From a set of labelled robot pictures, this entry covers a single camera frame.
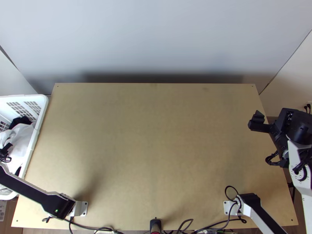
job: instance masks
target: black cloth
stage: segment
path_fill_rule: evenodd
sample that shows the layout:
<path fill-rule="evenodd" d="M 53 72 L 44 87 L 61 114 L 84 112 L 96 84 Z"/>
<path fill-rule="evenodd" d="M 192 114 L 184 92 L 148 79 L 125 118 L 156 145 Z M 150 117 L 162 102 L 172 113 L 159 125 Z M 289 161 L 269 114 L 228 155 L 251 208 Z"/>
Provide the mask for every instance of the black cloth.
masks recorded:
<path fill-rule="evenodd" d="M 15 119 L 13 119 L 9 129 L 14 128 L 18 124 L 28 124 L 28 125 L 31 125 L 32 122 L 26 116 L 23 116 L 22 118 L 15 118 Z"/>

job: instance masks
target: cable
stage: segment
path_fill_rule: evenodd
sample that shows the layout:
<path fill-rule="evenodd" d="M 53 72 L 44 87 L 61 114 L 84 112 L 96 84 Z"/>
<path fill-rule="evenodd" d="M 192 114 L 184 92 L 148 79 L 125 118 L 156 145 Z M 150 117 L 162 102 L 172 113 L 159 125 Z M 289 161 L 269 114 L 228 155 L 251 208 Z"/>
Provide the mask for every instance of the cable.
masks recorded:
<path fill-rule="evenodd" d="M 229 199 L 231 202 L 235 202 L 235 203 L 237 204 L 236 201 L 234 201 L 233 199 L 231 199 L 231 198 L 228 197 L 228 195 L 227 195 L 227 190 L 228 190 L 228 188 L 234 189 L 235 192 L 236 192 L 236 195 L 238 195 L 238 191 L 236 190 L 236 188 L 234 188 L 234 187 L 231 186 L 231 185 L 226 186 L 226 187 L 225 187 L 225 190 L 224 190 L 224 193 L 225 193 L 225 196 L 227 197 L 227 199 Z"/>
<path fill-rule="evenodd" d="M 69 232 L 71 234 L 73 234 L 73 231 L 71 230 L 71 222 L 73 221 L 74 217 L 71 217 L 70 220 L 69 220 L 69 224 L 68 224 L 68 229 L 69 229 Z"/>
<path fill-rule="evenodd" d="M 238 194 L 238 191 L 237 191 L 236 188 L 234 188 L 233 186 L 228 185 L 228 186 L 225 187 L 224 193 L 225 193 L 226 197 L 227 197 L 230 201 L 234 202 L 234 204 L 233 204 L 233 205 L 231 206 L 231 208 L 230 208 L 230 211 L 229 211 L 229 215 L 228 215 L 228 217 L 227 217 L 227 220 L 220 221 L 220 222 L 218 222 L 218 223 L 214 223 L 214 224 L 211 224 L 211 225 L 209 225 L 209 226 L 203 227 L 203 228 L 201 228 L 201 229 L 198 229 L 198 230 L 194 231 L 192 234 L 196 234 L 196 233 L 201 232 L 201 231 L 204 231 L 204 230 L 222 230 L 222 229 L 225 229 L 225 228 L 227 227 L 227 225 L 229 224 L 229 222 L 231 222 L 231 221 L 238 221 L 238 220 L 239 220 L 239 221 L 241 221 L 242 223 L 247 223 L 247 220 L 243 219 L 241 216 L 238 216 L 238 218 L 235 218 L 235 219 L 230 219 L 232 208 L 234 207 L 234 205 L 237 205 L 237 201 L 234 201 L 233 199 L 230 199 L 230 198 L 228 197 L 228 195 L 227 195 L 227 190 L 228 190 L 228 188 L 233 188 L 233 189 L 236 191 L 236 193 Z M 220 227 L 220 228 L 212 228 L 213 226 L 216 226 L 216 225 L 218 225 L 218 224 L 220 224 L 220 223 L 226 223 L 226 224 L 225 224 L 223 227 Z"/>
<path fill-rule="evenodd" d="M 181 233 L 181 232 L 185 232 L 185 231 L 188 229 L 188 227 L 192 224 L 193 221 L 194 221 L 193 218 L 184 220 L 184 221 L 181 223 L 181 225 L 179 226 L 179 228 L 178 228 L 176 234 L 179 234 L 179 233 Z M 181 231 L 181 228 L 183 227 L 183 225 L 184 225 L 186 222 L 190 222 L 190 223 L 186 226 L 186 228 L 184 228 L 184 229 Z"/>
<path fill-rule="evenodd" d="M 42 221 L 48 223 L 49 220 L 52 219 L 52 218 L 53 218 L 53 217 L 47 217 L 47 218 L 42 219 Z M 75 225 L 75 226 L 77 226 L 77 227 L 81 227 L 81 228 L 83 228 L 83 229 L 93 230 L 93 231 L 95 231 L 94 234 L 97 233 L 98 231 L 107 231 L 107 232 L 114 232 L 114 233 L 117 233 L 117 234 L 124 234 L 124 233 L 122 233 L 122 232 L 120 232 L 120 231 L 114 230 L 114 229 L 109 228 L 109 227 L 100 227 L 100 228 L 97 228 L 97 227 L 88 227 L 88 226 L 84 226 L 84 225 L 81 225 L 81 224 L 78 224 L 78 223 L 73 222 L 73 219 L 74 219 L 74 217 L 71 217 L 69 220 L 68 220 L 68 219 L 64 219 L 64 221 L 66 221 L 66 222 L 69 223 L 69 232 L 70 232 L 71 234 L 73 234 L 73 231 L 71 230 L 71 225 L 72 225 L 72 224 Z"/>
<path fill-rule="evenodd" d="M 311 104 L 308 103 L 308 104 L 307 104 L 307 107 L 309 108 L 309 114 L 311 114 Z"/>
<path fill-rule="evenodd" d="M 12 161 L 12 158 L 9 156 L 9 148 L 13 145 L 11 143 L 8 143 L 0 149 L 0 161 L 3 163 L 9 163 Z"/>
<path fill-rule="evenodd" d="M 274 154 L 271 154 L 270 156 L 266 157 L 266 159 L 265 159 L 266 163 L 271 165 L 271 166 L 279 166 L 280 165 L 280 161 L 272 162 L 272 159 L 275 158 L 277 155 L 278 155 L 278 151 L 275 151 Z"/>

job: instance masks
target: black cable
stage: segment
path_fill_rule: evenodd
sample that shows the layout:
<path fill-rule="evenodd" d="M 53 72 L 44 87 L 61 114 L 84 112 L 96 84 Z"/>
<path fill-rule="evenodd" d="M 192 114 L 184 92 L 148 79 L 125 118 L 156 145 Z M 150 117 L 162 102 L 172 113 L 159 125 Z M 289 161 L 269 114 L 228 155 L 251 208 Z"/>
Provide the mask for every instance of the black cable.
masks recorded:
<path fill-rule="evenodd" d="M 73 221 L 74 217 L 71 217 L 70 220 L 69 220 L 69 224 L 68 224 L 68 229 L 69 229 L 69 232 L 71 234 L 73 234 L 73 231 L 71 230 L 71 222 Z"/>
<path fill-rule="evenodd" d="M 2 149 L 0 149 L 0 161 L 3 163 L 9 163 L 12 158 L 9 156 L 9 148 L 13 145 L 11 143 L 6 144 Z"/>
<path fill-rule="evenodd" d="M 190 219 L 187 219 L 187 220 L 184 220 L 182 223 L 181 223 L 181 225 L 179 226 L 179 228 L 178 228 L 178 230 L 177 230 L 177 233 L 176 234 L 179 234 L 179 233 L 181 233 L 181 232 L 185 232 L 187 229 L 188 229 L 188 227 L 192 224 L 192 222 L 194 221 L 194 219 L 193 218 L 190 218 Z M 185 224 L 185 223 L 187 223 L 187 222 L 190 222 L 187 226 L 186 226 L 186 228 L 184 228 L 182 231 L 181 231 L 181 228 L 183 227 L 183 225 Z"/>
<path fill-rule="evenodd" d="M 42 221 L 48 223 L 49 220 L 52 219 L 52 218 L 53 218 L 53 217 L 47 217 L 47 218 L 42 219 Z M 83 228 L 83 229 L 93 230 L 93 231 L 95 231 L 95 233 L 98 232 L 98 231 L 107 231 L 107 232 L 115 232 L 115 233 L 117 233 L 117 234 L 124 234 L 124 233 L 122 233 L 122 232 L 120 232 L 120 231 L 114 230 L 114 229 L 109 228 L 109 227 L 100 227 L 100 228 L 97 228 L 97 227 L 88 227 L 88 226 L 84 226 L 84 225 L 81 225 L 81 224 L 78 224 L 78 223 L 73 222 L 73 219 L 74 219 L 74 217 L 71 217 L 69 220 L 68 220 L 68 219 L 64 219 L 66 222 L 69 223 L 69 231 L 70 231 L 71 234 L 72 234 L 72 230 L 71 230 L 71 225 L 72 225 L 72 224 L 75 225 L 75 226 L 77 226 L 77 227 Z"/>
<path fill-rule="evenodd" d="M 225 190 L 224 190 L 224 193 L 225 193 L 225 196 L 227 197 L 227 199 L 229 199 L 230 201 L 235 202 L 235 203 L 237 204 L 236 201 L 234 201 L 233 199 L 231 199 L 231 198 L 228 197 L 228 195 L 227 195 L 227 190 L 228 190 L 228 188 L 234 189 L 235 192 L 236 192 L 236 195 L 238 195 L 238 191 L 236 190 L 236 188 L 234 188 L 234 187 L 231 186 L 231 185 L 226 186 L 226 187 L 225 187 Z"/>
<path fill-rule="evenodd" d="M 231 222 L 231 221 L 238 221 L 238 220 L 239 220 L 239 221 L 241 221 L 242 223 L 247 223 L 247 220 L 243 219 L 241 216 L 238 216 L 238 218 L 235 218 L 235 219 L 230 219 L 232 208 L 234 207 L 234 205 L 237 205 L 237 201 L 234 201 L 233 199 L 230 199 L 230 198 L 228 197 L 228 195 L 227 195 L 227 190 L 228 190 L 228 188 L 234 189 L 235 192 L 236 192 L 237 195 L 238 195 L 238 191 L 237 191 L 236 188 L 234 188 L 233 186 L 228 185 L 228 186 L 225 187 L 225 191 L 224 191 L 225 196 L 226 196 L 230 201 L 234 202 L 234 204 L 231 206 L 231 208 L 230 208 L 230 210 L 229 210 L 229 215 L 228 215 L 228 217 L 227 217 L 227 220 L 220 221 L 220 222 L 211 224 L 211 225 L 209 225 L 209 226 L 203 227 L 203 228 L 201 228 L 201 229 L 198 229 L 198 230 L 194 231 L 192 234 L 196 234 L 196 233 L 201 232 L 201 231 L 204 231 L 204 230 L 222 230 L 222 229 L 225 229 L 225 228 L 227 227 L 227 225 L 229 224 L 229 222 Z M 221 224 L 221 223 L 226 223 L 226 224 L 225 224 L 223 227 L 220 227 L 220 228 L 212 228 L 213 226 L 216 226 L 216 225 Z"/>
<path fill-rule="evenodd" d="M 301 159 L 300 163 L 292 169 L 296 175 L 299 174 L 300 170 L 304 168 L 305 165 L 310 161 L 310 158 L 312 158 L 312 150 L 303 151 L 300 154 L 302 153 L 307 154 Z"/>
<path fill-rule="evenodd" d="M 214 223 L 214 224 L 212 224 L 212 225 L 203 227 L 203 228 L 201 228 L 201 229 L 196 230 L 196 231 L 193 232 L 193 233 L 196 234 L 196 233 L 201 232 L 201 231 L 204 231 L 204 230 L 222 230 L 222 229 L 224 229 L 224 228 L 228 225 L 228 223 L 229 223 L 229 221 L 230 221 L 231 211 L 232 211 L 232 208 L 233 208 L 235 205 L 236 205 L 236 203 L 233 203 L 233 205 L 231 206 L 227 220 L 224 220 L 224 221 L 221 221 L 221 222 Z M 225 222 L 226 222 L 226 224 L 225 224 L 223 227 L 220 227 L 220 228 L 212 228 L 212 227 L 215 226 L 215 225 L 218 225 L 218 224 L 220 224 L 220 223 L 225 223 Z"/>
<path fill-rule="evenodd" d="M 309 108 L 309 114 L 311 114 L 311 104 L 308 103 L 308 104 L 307 104 L 307 107 Z"/>
<path fill-rule="evenodd" d="M 265 161 L 270 166 L 279 166 L 280 161 L 278 162 L 272 162 L 272 159 L 275 158 L 278 155 L 278 151 L 275 151 L 274 154 L 271 154 L 270 156 L 266 157 Z"/>

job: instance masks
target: laundry basket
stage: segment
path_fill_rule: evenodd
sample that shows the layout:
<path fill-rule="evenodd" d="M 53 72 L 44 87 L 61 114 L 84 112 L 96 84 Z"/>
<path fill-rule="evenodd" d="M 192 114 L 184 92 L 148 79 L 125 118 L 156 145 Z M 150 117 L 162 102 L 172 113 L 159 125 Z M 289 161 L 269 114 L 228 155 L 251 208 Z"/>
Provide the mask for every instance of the laundry basket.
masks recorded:
<path fill-rule="evenodd" d="M 20 178 L 25 177 L 47 106 L 48 98 L 41 94 L 0 96 L 0 132 L 7 130 L 14 118 L 27 116 L 30 121 L 36 122 L 19 172 Z M 0 200 L 10 200 L 16 195 L 14 191 L 6 195 L 0 191 Z"/>

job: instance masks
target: white wall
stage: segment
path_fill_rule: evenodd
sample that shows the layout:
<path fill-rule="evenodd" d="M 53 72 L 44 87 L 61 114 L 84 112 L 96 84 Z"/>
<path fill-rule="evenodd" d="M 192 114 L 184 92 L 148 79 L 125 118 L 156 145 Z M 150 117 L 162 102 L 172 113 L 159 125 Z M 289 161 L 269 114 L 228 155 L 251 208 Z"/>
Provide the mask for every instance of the white wall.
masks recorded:
<path fill-rule="evenodd" d="M 13 94 L 37 94 L 37 92 L 0 51 L 0 96 Z"/>
<path fill-rule="evenodd" d="M 310 0 L 1 0 L 0 45 L 45 93 L 87 73 L 225 73 L 262 90 L 311 12 Z"/>
<path fill-rule="evenodd" d="M 312 101 L 312 33 L 260 95 L 267 116 L 278 116 L 283 107 L 305 111 Z"/>

